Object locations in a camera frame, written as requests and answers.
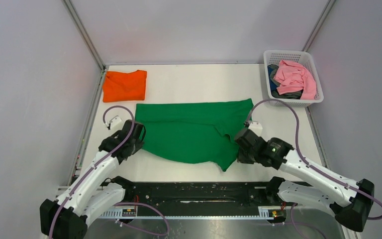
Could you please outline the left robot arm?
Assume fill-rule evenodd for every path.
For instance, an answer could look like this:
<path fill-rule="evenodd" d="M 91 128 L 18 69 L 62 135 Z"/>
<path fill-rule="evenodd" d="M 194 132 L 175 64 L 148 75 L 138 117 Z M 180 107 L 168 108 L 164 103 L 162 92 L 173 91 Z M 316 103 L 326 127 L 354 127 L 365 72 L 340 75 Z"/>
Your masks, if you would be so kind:
<path fill-rule="evenodd" d="M 134 200 L 133 183 L 117 176 L 97 189 L 123 161 L 144 145 L 146 128 L 127 120 L 121 130 L 105 138 L 90 165 L 55 200 L 46 199 L 39 208 L 41 232 L 51 239 L 82 239 L 88 227 L 110 207 Z"/>

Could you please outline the green t-shirt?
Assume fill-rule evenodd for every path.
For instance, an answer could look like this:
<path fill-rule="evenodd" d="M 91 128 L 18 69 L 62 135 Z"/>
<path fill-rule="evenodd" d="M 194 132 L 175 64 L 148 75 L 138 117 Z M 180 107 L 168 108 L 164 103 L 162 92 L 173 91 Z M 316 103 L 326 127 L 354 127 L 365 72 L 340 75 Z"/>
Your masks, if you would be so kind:
<path fill-rule="evenodd" d="M 251 99 L 230 102 L 137 104 L 144 150 L 188 164 L 213 162 L 226 171 L 238 156 L 234 136 L 244 127 Z"/>

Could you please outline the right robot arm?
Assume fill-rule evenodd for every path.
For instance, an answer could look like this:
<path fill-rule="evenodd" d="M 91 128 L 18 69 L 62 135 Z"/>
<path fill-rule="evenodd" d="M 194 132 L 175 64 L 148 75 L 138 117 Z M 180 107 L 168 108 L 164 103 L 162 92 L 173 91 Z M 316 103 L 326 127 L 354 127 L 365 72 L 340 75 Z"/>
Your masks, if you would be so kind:
<path fill-rule="evenodd" d="M 371 181 L 348 179 L 309 159 L 302 160 L 291 144 L 275 137 L 265 141 L 248 128 L 239 131 L 234 140 L 239 145 L 240 162 L 260 163 L 308 183 L 303 186 L 275 176 L 265 188 L 268 203 L 309 206 L 333 216 L 350 230 L 364 230 L 373 206 L 375 186 Z"/>

